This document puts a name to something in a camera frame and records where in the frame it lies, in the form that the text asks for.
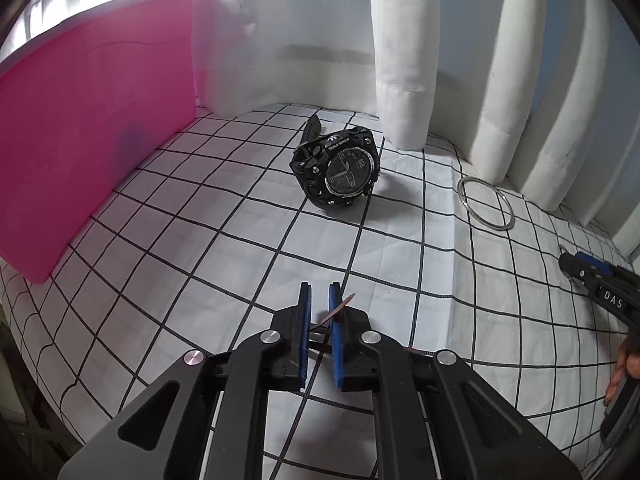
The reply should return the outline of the person's right hand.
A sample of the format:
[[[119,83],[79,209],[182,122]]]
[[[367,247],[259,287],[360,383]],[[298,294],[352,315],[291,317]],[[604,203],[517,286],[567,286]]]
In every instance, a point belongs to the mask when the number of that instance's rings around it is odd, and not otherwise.
[[[605,406],[608,406],[613,401],[624,378],[640,378],[639,353],[630,350],[629,339],[631,338],[634,338],[634,335],[628,332],[626,338],[620,344],[620,348],[618,348],[614,374],[605,390]]]

